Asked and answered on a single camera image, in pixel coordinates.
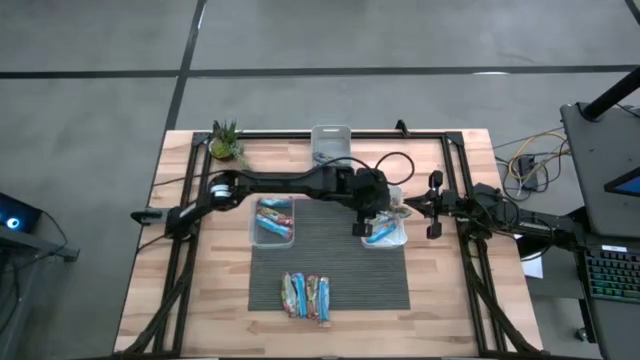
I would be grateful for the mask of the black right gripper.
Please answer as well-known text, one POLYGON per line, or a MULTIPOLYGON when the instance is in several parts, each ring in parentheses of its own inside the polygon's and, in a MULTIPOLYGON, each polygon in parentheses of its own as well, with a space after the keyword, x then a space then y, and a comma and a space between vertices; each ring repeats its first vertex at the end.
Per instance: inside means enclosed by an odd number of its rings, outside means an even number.
POLYGON ((457 194, 452 190, 441 191, 444 182, 444 175, 441 171, 435 170, 429 176, 429 191, 427 194, 408 197, 404 199, 404 204, 419 212, 428 214, 432 221, 427 227, 427 238, 437 239, 442 235, 442 223, 439 220, 441 213, 449 214, 456 208, 457 194))

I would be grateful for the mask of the blue wrapper granola bar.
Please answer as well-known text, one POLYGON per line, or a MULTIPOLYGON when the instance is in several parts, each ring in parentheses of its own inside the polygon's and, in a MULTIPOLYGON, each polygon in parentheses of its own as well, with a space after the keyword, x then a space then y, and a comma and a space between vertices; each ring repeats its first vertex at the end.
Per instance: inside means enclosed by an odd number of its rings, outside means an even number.
POLYGON ((330 282, 328 277, 321 277, 318 288, 318 320, 321 327, 330 327, 330 282))
POLYGON ((299 318, 306 318, 308 314, 306 299, 306 283, 303 273, 294 273, 293 282, 297 293, 297 311, 299 318))
POLYGON ((262 228, 270 232, 276 233, 284 239, 290 239, 293 235, 293 231, 290 227, 285 225, 280 225, 274 222, 273 220, 266 218, 262 215, 257 215, 256 221, 258 225, 261 226, 262 228))
POLYGON ((368 244, 376 243, 384 239, 387 235, 393 233, 396 229, 397 229, 397 225, 394 222, 381 225, 377 230, 375 230, 372 233, 370 237, 367 238, 366 242, 368 244))

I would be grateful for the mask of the red green wrapper granola bar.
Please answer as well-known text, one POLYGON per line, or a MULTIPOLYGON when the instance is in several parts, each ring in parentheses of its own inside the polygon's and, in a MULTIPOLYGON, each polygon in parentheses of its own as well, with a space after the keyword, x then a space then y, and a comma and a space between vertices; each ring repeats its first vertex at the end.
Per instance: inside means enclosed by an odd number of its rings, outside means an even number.
POLYGON ((307 317, 309 319, 317 319, 319 316, 319 282, 318 275, 308 275, 306 277, 306 304, 307 304, 307 317))
POLYGON ((260 207, 257 213, 279 225, 292 227, 294 225, 294 219, 292 216, 284 215, 269 207, 260 207))

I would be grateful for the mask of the white plastic bin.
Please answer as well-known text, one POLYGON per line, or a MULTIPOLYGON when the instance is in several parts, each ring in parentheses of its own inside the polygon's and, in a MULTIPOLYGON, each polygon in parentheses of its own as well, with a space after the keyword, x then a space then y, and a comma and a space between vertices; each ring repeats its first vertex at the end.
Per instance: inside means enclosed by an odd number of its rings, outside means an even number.
MULTIPOLYGON (((401 200, 403 202, 403 192, 402 192, 400 187, 398 187, 398 186, 390 186, 389 187, 389 193, 390 193, 390 202, 393 199, 401 200)), ((405 219, 406 218, 402 218, 401 222, 395 223, 397 225, 397 229, 393 233, 387 235, 384 239, 382 239, 382 240, 380 240, 380 241, 378 241, 376 243, 368 244, 366 242, 367 238, 370 237, 372 234, 370 236, 368 236, 368 237, 362 237, 361 238, 361 242, 362 242, 363 246, 365 248, 369 248, 369 249, 392 249, 392 248, 404 246, 406 244, 407 240, 408 240, 408 237, 407 237, 406 232, 405 232, 405 227, 404 227, 404 220, 405 219)), ((366 223, 368 225, 371 225, 370 224, 371 220, 372 219, 367 219, 366 223)), ((371 225, 371 226, 372 226, 372 233, 380 227, 380 226, 374 227, 373 225, 371 225)))

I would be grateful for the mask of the grey plastic bin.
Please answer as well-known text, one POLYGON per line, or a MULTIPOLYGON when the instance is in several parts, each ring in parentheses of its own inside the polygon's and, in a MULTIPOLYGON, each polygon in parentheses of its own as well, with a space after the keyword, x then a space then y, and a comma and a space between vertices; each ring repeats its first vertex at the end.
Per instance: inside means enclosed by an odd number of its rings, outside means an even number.
POLYGON ((311 131, 312 161, 314 152, 323 152, 338 160, 351 157, 351 128, 346 125, 316 125, 311 131))

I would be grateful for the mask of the dark woven table mat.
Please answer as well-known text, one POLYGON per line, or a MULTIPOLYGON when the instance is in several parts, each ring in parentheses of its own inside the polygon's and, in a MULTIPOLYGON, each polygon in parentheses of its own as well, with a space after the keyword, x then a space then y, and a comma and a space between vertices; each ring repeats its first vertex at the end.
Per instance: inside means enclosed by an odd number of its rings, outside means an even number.
POLYGON ((281 275, 328 277, 332 310, 411 308, 402 247, 365 248, 352 235, 355 212, 335 202, 295 200, 295 240, 290 248, 252 246, 250 311, 281 311, 281 275))

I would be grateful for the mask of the clear plastic bin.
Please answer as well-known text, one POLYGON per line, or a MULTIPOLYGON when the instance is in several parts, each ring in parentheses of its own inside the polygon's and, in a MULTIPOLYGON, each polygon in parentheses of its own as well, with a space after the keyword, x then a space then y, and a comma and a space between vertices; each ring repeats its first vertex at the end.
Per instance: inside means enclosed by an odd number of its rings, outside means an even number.
POLYGON ((249 241, 256 249, 276 250, 290 248, 295 240, 295 199, 291 195, 286 194, 257 194, 251 197, 250 215, 249 215, 249 241), (270 232, 258 225, 256 216, 259 215, 257 210, 261 207, 258 204, 260 198, 290 198, 293 204, 290 208, 271 208, 284 215, 292 216, 294 225, 290 227, 293 235, 290 239, 284 239, 276 233, 270 232))

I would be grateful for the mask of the black power adapter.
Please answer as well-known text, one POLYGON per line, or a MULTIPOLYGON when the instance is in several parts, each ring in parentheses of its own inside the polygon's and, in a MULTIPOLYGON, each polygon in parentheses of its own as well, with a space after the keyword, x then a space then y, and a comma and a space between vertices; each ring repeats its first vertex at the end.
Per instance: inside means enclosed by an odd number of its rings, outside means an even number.
POLYGON ((536 192, 538 188, 537 162, 534 155, 524 155, 516 161, 517 175, 522 190, 536 192))

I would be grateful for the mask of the white paper sheet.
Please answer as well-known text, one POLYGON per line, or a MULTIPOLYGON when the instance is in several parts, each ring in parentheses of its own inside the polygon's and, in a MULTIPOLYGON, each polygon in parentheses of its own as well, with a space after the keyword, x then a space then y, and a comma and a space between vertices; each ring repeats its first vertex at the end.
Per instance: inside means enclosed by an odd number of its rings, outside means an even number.
POLYGON ((544 277, 541 255, 546 249, 543 242, 518 241, 518 252, 526 277, 542 279, 544 277))

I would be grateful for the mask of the potted succulent plant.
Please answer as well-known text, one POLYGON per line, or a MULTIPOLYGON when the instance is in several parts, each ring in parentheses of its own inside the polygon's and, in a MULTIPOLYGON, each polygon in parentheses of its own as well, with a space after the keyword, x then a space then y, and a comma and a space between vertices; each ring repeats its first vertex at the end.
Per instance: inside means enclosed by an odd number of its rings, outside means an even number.
POLYGON ((235 120, 228 123, 214 120, 212 124, 212 135, 209 143, 209 153, 221 162, 237 162, 242 169, 250 170, 251 167, 245 156, 245 148, 239 140, 242 131, 237 130, 235 120))

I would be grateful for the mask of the grey workstation cart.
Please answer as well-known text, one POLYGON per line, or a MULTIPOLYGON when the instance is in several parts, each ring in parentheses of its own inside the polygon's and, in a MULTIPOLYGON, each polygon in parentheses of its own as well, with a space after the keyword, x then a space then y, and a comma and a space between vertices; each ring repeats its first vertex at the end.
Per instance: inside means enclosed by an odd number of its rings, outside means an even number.
MULTIPOLYGON (((583 118, 585 103, 560 112, 584 205, 567 214, 584 226, 586 249, 640 249, 640 197, 608 193, 604 185, 640 167, 640 115, 611 108, 599 122, 583 118)), ((605 360, 640 360, 640 304, 596 299, 586 289, 583 251, 574 253, 584 328, 605 360)))

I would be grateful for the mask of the backlit keyboard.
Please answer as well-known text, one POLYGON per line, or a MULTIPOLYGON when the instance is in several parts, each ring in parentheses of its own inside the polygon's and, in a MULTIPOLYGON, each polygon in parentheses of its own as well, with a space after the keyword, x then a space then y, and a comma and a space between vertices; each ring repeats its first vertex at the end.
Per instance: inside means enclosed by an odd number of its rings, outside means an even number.
POLYGON ((640 249, 613 245, 586 249, 581 270, 591 297, 640 304, 640 249))

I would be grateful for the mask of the tablet screen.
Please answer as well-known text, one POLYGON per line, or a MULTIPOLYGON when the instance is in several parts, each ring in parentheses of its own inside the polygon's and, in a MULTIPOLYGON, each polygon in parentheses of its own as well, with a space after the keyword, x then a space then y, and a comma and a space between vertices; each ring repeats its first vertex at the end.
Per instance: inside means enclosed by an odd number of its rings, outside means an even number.
POLYGON ((640 197, 640 167, 607 182, 604 190, 608 193, 640 197))

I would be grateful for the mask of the black pole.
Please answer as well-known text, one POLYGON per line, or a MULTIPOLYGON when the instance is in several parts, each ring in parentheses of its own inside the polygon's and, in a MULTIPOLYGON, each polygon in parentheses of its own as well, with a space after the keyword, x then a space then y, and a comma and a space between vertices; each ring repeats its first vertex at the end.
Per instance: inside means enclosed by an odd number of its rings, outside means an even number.
POLYGON ((639 88, 640 66, 629 72, 603 94, 586 105, 581 110, 581 114, 587 121, 599 122, 601 115, 639 88))

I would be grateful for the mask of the grey metal stand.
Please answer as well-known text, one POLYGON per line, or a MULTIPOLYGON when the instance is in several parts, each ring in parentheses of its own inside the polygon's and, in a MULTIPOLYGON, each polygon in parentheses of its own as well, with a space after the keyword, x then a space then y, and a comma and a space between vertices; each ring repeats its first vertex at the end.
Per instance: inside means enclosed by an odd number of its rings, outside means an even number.
POLYGON ((79 250, 0 227, 0 360, 12 360, 43 280, 45 261, 77 260, 79 250))

